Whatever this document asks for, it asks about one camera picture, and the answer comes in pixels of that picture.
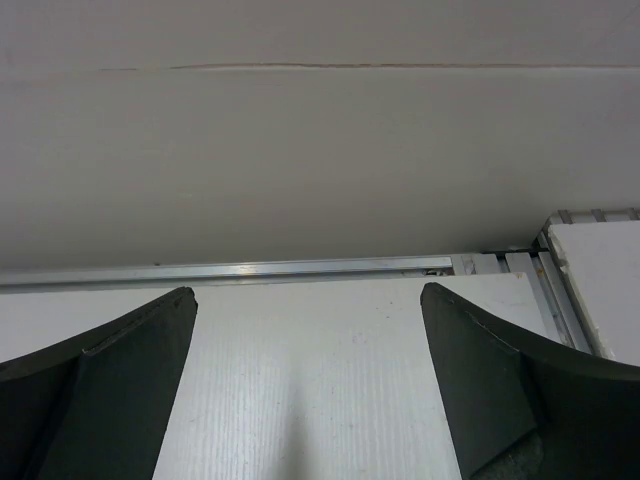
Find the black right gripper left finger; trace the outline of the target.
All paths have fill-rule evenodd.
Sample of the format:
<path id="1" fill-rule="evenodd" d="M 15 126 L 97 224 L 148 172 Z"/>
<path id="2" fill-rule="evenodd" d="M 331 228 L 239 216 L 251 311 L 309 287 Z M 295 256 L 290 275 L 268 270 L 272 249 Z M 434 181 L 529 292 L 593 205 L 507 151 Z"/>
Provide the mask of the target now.
<path id="1" fill-rule="evenodd" d="M 3 362 L 2 478 L 152 478 L 196 316 L 180 287 Z"/>

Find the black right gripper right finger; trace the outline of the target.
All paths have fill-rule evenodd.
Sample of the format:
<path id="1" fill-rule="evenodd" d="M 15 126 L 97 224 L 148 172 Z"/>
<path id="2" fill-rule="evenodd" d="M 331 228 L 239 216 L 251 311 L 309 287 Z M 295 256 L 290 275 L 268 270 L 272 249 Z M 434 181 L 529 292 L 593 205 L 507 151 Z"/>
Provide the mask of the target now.
<path id="1" fill-rule="evenodd" d="M 463 478 L 638 478 L 638 367 L 556 343 L 437 283 L 420 304 Z"/>

